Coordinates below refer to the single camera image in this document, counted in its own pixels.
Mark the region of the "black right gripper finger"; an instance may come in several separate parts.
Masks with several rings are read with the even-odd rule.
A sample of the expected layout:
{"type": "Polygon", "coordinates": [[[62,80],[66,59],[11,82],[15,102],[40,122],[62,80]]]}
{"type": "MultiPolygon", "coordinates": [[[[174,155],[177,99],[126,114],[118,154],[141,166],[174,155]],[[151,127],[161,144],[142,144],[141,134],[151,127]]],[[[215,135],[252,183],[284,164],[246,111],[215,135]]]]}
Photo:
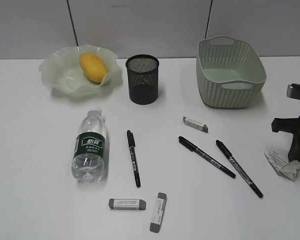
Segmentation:
{"type": "Polygon", "coordinates": [[[300,162],[300,134],[294,134],[290,150],[288,152],[288,160],[300,162]]]}
{"type": "Polygon", "coordinates": [[[271,130],[274,133],[298,133],[300,131],[300,120],[298,118],[275,118],[271,123],[271,130]]]}

